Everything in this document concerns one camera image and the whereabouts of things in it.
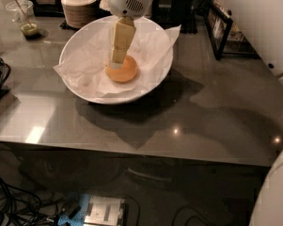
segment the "stacked white bowl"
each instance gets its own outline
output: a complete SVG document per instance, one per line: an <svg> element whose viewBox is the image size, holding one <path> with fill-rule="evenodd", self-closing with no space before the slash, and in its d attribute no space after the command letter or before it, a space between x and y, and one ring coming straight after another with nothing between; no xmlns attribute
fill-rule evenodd
<svg viewBox="0 0 283 226"><path fill-rule="evenodd" d="M61 0L66 22L81 28L96 19L97 0Z"/></svg>

